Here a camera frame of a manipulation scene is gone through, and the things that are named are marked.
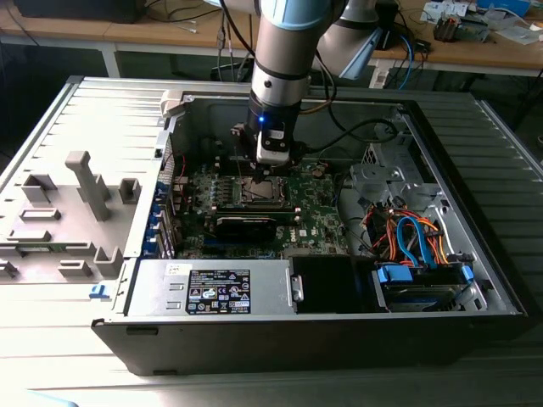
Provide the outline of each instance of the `blue drive bracket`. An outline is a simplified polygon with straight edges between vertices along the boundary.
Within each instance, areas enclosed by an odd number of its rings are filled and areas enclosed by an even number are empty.
[[[383,265],[377,270],[379,282],[413,282],[413,276],[406,265]]]
[[[472,282],[475,279],[472,268],[469,265],[462,266],[462,274],[464,275],[464,278],[466,278],[466,281],[468,283]]]

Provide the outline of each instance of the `metal frame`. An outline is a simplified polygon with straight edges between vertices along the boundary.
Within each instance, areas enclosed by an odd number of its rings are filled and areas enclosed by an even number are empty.
[[[34,36],[34,40],[41,47],[62,47],[94,49],[102,54],[108,76],[110,78],[121,78],[122,72],[119,66],[117,52],[133,53],[168,53],[175,55],[205,55],[216,56],[216,48],[213,47],[190,47],[184,45],[163,45],[163,44],[142,44],[137,42],[108,42],[93,40],[75,40],[69,38],[47,38]],[[0,42],[5,44],[32,45],[36,44],[24,36],[0,35]],[[233,49],[233,56],[243,58],[245,50]],[[400,66],[403,59],[371,58],[368,65],[374,66],[375,70],[370,81],[370,88],[382,89],[391,69]],[[425,62],[426,70],[444,70],[451,72],[468,72],[474,74],[489,75],[515,75],[515,76],[537,76],[539,69],[526,70],[522,68],[509,68],[499,66],[468,65],[468,64],[447,64],[441,62]]]

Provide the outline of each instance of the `wooden table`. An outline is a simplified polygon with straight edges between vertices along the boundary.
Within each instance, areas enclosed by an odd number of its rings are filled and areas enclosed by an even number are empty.
[[[495,33],[490,34],[486,43],[434,41],[431,24],[419,21],[424,0],[400,0],[401,9],[407,24],[416,33],[417,38],[432,43],[432,52],[424,64],[426,70],[450,70],[497,75],[535,76],[543,68],[543,44],[527,46],[507,40]],[[168,0],[168,9],[199,4],[199,0]],[[144,17],[133,25],[123,25],[104,21],[79,21],[57,19],[27,19],[18,9],[8,2],[14,17],[25,30],[42,46],[77,47],[97,49],[104,57],[110,77],[120,77],[117,64],[117,52],[132,51],[144,53],[173,53],[194,55],[216,55],[216,35],[221,23],[221,13],[213,13],[197,19],[193,34],[177,26],[162,23]],[[164,18],[163,3],[154,6],[153,14]],[[182,11],[177,18],[187,18],[212,10],[210,5],[203,5],[195,10]],[[246,14],[232,13],[239,30],[249,39],[249,18]],[[529,14],[527,18],[536,19],[538,14]],[[255,21],[254,39],[258,35],[258,19]],[[0,8],[0,39],[7,43],[34,45],[33,41],[15,24],[4,7]],[[236,57],[243,57],[244,51],[237,38],[232,41]],[[371,87],[381,87],[391,68],[401,64],[406,57],[402,47],[393,47],[387,51],[375,51],[370,62],[375,65]]]

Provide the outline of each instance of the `black power cable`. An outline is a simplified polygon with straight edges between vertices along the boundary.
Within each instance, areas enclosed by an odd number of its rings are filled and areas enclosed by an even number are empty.
[[[327,142],[323,146],[320,146],[318,148],[308,147],[306,149],[306,152],[307,153],[319,153],[322,150],[325,150],[326,148],[332,147],[336,142],[340,142],[345,137],[347,137],[352,131],[354,131],[354,130],[360,128],[360,127],[363,127],[364,125],[374,125],[374,124],[378,124],[378,123],[386,125],[391,130],[392,134],[389,137],[385,137],[385,138],[382,138],[382,139],[378,139],[378,138],[359,139],[359,138],[357,138],[357,140],[360,140],[362,142],[371,142],[371,143],[374,143],[374,144],[377,144],[377,143],[381,144],[381,143],[384,143],[384,142],[390,142],[390,141],[394,140],[398,136],[398,129],[396,129],[396,126],[391,121],[388,121],[388,120],[385,120],[385,119],[368,119],[368,120],[363,120],[363,121],[357,123],[356,125],[353,125],[349,130],[344,131],[339,136],[334,138],[331,142]]]
[[[324,85],[324,94],[325,94],[327,100],[330,100],[331,102],[333,102],[335,100],[335,98],[337,97],[338,87],[336,86],[336,83],[333,80],[333,76],[330,73],[330,70],[327,68],[327,66],[322,61],[321,55],[320,55],[320,53],[318,51],[316,52],[316,59],[318,60],[319,65],[321,65],[321,75],[322,75],[322,81],[323,81],[323,85]],[[330,96],[329,91],[328,91],[328,84],[327,84],[326,77],[328,77],[328,79],[332,83],[332,87],[333,87],[332,96]],[[372,142],[372,143],[389,142],[391,140],[394,140],[398,136],[398,129],[396,129],[396,126],[394,125],[394,123],[392,123],[391,121],[385,120],[385,119],[364,120],[364,121],[360,122],[358,125],[355,125],[352,129],[347,130],[345,127],[343,127],[343,125],[341,125],[341,123],[339,123],[338,118],[333,113],[331,103],[328,105],[327,110],[328,110],[328,115],[330,116],[330,119],[332,120],[332,122],[341,131],[343,131],[344,133],[342,133],[341,135],[336,137],[335,140],[332,140],[331,142],[329,142],[328,144],[325,144],[322,147],[309,148],[310,153],[320,153],[320,152],[326,150],[327,148],[332,147],[332,145],[334,145],[336,142],[339,142],[341,139],[343,139],[346,136],[352,137],[352,138],[356,139],[359,142]],[[383,123],[383,124],[387,125],[389,127],[389,129],[392,131],[392,135],[390,137],[386,137],[384,139],[371,139],[371,140],[368,140],[368,139],[365,139],[363,137],[357,136],[356,134],[352,133],[353,130],[356,130],[359,127],[362,127],[364,125],[369,125],[369,124],[372,124],[372,123],[376,123],[376,124],[377,123]]]
[[[219,0],[219,2],[221,3],[222,10],[224,11],[224,14],[227,17],[228,23],[232,27],[234,34],[236,34],[236,37],[238,38],[238,40],[244,45],[247,52],[250,53],[254,58],[256,58],[255,51],[253,51],[253,48],[249,46],[249,44],[245,41],[244,37],[239,32],[238,27],[236,26],[236,23],[234,23],[234,20],[232,16],[230,15],[230,11],[228,10],[228,7],[225,4],[224,0]]]

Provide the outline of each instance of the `wire bundle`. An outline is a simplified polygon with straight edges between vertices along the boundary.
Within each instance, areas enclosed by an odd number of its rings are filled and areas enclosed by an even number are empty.
[[[429,219],[407,209],[379,209],[372,206],[369,208],[363,221],[366,227],[372,217],[379,211],[382,211],[380,215],[386,216],[385,233],[372,245],[370,251],[373,254],[376,254],[381,259],[399,262],[402,265],[409,265],[411,267],[417,266],[418,262],[416,257],[410,250],[418,245],[419,251],[425,258],[426,256],[424,254],[424,250],[426,247],[425,243],[423,243],[423,239],[425,239],[426,243],[428,243],[431,248],[431,254],[433,255],[433,261],[435,264],[449,264],[445,250],[443,249],[443,236],[440,234],[441,230]],[[406,227],[415,228],[418,230],[419,226],[423,231],[423,236],[419,235],[418,241],[416,239],[412,240],[407,248],[405,248],[403,244],[403,236],[400,235],[400,232]]]

